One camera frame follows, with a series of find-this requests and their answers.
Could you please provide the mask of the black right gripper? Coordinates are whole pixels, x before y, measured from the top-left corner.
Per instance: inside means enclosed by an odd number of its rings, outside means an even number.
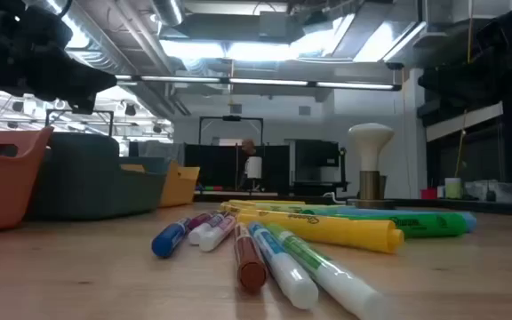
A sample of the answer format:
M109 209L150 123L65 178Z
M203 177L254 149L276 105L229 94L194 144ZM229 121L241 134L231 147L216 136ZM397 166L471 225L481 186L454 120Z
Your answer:
M492 26L491 42L495 75L493 97L512 96L512 27ZM448 99L471 104L492 104L491 70L486 63L445 65L426 69L418 85Z

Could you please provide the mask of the blue highlighter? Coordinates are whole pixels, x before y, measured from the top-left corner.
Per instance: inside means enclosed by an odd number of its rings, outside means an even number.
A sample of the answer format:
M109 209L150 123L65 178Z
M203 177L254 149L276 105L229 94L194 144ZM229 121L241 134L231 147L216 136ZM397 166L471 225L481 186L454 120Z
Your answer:
M414 210L376 210L376 209L360 209L355 207L337 207L335 209L328 209L325 215L339 214L343 216L390 216L390 215L421 215L421 214L445 214L440 211L414 211ZM471 212L457 212L466 222L466 232L472 233L477 226L477 219Z

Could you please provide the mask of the green Sharpie highlighter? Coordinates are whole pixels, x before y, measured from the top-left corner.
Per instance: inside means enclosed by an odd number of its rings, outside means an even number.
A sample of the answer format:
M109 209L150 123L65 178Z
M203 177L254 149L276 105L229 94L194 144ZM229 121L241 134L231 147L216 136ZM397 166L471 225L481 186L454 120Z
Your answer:
M465 220L457 212L445 214L390 215L390 216L343 216L325 215L328 209L304 211L305 214L336 217L349 220L390 220L404 232L405 238L430 238L461 236L467 234Z

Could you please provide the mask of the dark blue marker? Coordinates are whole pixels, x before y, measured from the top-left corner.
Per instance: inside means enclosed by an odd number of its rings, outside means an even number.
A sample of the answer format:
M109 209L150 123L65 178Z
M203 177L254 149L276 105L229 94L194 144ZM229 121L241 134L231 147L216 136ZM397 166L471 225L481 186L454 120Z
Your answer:
M189 231L190 218L183 218L164 228L151 242L151 250L159 258L172 255Z

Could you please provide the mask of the magenta marker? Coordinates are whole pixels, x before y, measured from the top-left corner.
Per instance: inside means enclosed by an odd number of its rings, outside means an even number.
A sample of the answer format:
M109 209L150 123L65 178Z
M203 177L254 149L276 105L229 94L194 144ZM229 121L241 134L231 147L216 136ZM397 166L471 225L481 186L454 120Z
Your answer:
M201 213L197 216L195 216L193 219L190 220L188 223L188 229L192 231L193 229L197 228L201 224L205 223L206 221L210 220L212 218L212 213Z

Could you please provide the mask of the white marker purple label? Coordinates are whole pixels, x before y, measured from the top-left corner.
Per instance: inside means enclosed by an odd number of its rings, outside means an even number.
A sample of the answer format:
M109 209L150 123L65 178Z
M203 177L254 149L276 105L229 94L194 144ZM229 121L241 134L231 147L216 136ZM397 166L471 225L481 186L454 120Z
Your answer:
M201 238L206 236L217 225L219 225L226 216L227 214L222 212L213 214L207 221L201 223L190 231L188 234L188 242L191 245L200 245Z

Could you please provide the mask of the white marker pink label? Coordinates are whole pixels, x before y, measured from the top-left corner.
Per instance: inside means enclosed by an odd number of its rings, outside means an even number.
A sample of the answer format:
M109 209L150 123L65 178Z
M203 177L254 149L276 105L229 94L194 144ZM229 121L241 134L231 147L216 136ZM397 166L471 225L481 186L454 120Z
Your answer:
M236 225L235 216L226 216L219 224L201 236L199 249L202 252L210 252L229 235Z

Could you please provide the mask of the yellow Sharpie highlighter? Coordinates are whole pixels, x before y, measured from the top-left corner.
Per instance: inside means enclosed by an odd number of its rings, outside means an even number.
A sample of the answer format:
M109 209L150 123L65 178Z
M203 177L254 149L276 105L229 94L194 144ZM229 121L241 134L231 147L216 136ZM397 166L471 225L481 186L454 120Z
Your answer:
M395 253L404 243L404 232L392 220L350 220L303 213L239 209L234 213L243 223L275 224L296 236L321 244Z

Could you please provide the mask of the white marker green cap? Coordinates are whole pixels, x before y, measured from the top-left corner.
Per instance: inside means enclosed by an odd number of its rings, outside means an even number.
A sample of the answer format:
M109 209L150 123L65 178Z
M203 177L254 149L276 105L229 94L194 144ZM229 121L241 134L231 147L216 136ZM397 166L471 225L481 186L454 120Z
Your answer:
M283 248L333 299L359 320L389 320L383 295L362 278L277 224L267 224Z

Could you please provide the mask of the brown marker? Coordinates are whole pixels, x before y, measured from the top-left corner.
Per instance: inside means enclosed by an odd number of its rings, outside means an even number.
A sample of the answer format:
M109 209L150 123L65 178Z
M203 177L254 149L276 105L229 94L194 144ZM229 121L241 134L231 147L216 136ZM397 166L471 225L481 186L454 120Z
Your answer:
M267 281L268 270L258 245L242 222L238 222L234 229L234 254L240 287L246 292L259 292Z

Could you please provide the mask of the white marker light blue cap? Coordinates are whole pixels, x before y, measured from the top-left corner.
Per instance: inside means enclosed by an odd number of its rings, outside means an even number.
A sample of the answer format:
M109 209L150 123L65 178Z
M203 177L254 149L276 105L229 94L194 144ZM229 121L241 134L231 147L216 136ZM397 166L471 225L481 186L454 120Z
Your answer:
M263 224L253 221L248 229L284 296L296 308L314 307L318 300L318 289L306 270Z

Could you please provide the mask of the dark green plastic bin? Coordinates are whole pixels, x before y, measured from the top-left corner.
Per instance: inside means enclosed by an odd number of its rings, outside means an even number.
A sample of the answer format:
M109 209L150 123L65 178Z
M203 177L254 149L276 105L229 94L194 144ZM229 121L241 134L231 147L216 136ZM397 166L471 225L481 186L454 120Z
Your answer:
M48 142L26 217L106 220L154 211L169 161L120 157L109 136L56 132Z

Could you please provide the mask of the white mushroom lamp brass base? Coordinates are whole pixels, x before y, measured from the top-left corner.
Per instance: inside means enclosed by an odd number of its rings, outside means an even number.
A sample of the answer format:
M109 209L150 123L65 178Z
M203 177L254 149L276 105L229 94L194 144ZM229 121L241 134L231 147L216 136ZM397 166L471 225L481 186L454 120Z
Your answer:
M357 124L348 130L349 139L355 143L360 159L359 197L356 207L362 209L387 209L383 199L379 157L381 150L394 136L394 130L384 124Z

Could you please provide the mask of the orange plastic bin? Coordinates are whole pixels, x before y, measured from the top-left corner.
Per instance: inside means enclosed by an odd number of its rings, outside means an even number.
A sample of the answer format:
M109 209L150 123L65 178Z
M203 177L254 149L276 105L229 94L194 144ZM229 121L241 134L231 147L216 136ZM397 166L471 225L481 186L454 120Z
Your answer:
M0 229L16 227L26 214L52 132L0 131Z

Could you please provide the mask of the silver ventilation duct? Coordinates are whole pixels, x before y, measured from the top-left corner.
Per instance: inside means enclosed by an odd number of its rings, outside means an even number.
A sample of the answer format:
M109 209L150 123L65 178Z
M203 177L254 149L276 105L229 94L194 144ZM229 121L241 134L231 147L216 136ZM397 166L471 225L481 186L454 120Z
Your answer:
M185 12L181 0L150 0L157 18L165 26L178 26L184 21Z

